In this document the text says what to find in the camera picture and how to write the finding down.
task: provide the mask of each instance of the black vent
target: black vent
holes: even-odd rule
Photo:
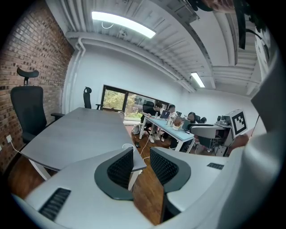
[[[150,154],[151,167],[154,170],[160,183],[162,185],[168,183],[178,173],[179,167],[152,149],[150,149]]]
[[[59,211],[62,209],[71,191],[63,188],[58,188],[53,195],[45,202],[39,212],[54,221]]]
[[[128,189],[130,173],[133,169],[133,150],[115,161],[107,169],[107,174],[110,180]]]
[[[211,167],[211,168],[215,168],[215,169],[218,169],[218,170],[222,170],[224,165],[220,165],[220,164],[215,164],[215,163],[210,163],[207,165],[208,167]]]

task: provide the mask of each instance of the wall outlet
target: wall outlet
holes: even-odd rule
[[[6,137],[6,139],[7,139],[8,143],[10,143],[10,142],[12,141],[11,135],[8,135],[8,136]]]

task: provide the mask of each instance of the white wall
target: white wall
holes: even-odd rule
[[[84,107],[83,91],[90,87],[91,105],[101,102],[103,85],[125,89],[134,93],[176,104],[183,87],[150,65],[126,54],[97,46],[85,45],[71,93],[71,110]]]
[[[195,112],[201,118],[206,117],[207,123],[215,123],[219,115],[225,115],[235,109],[243,109],[248,130],[254,128],[258,113],[248,97],[227,92],[198,90],[196,93],[184,91],[176,110],[188,115]]]

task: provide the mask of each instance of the window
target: window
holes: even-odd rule
[[[164,110],[169,106],[168,103],[160,100],[106,85],[103,86],[101,98],[103,110],[123,111],[125,120],[140,121],[143,104],[146,104],[147,101],[154,104],[161,102]]]

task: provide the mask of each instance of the wooden floor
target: wooden floor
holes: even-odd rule
[[[141,153],[148,139],[148,135],[143,136],[143,138],[139,140],[139,136],[131,135],[132,127],[126,126],[126,129],[128,130],[132,140],[134,142],[139,142],[140,148],[138,148],[138,151]],[[168,148],[169,145],[170,139],[165,142],[155,141],[155,143],[151,143],[149,141],[141,156],[142,158],[149,157],[150,147],[160,146]],[[138,176],[134,184],[134,203],[146,218],[148,218],[154,225],[157,225],[160,223],[163,203],[163,187],[150,166],[150,159],[146,158],[144,161],[147,168]],[[48,172],[50,175],[55,174],[54,171]],[[16,194],[22,199],[24,199],[38,185],[44,182],[43,178],[37,173],[29,160],[23,156],[21,156],[14,165],[7,181],[11,193]]]

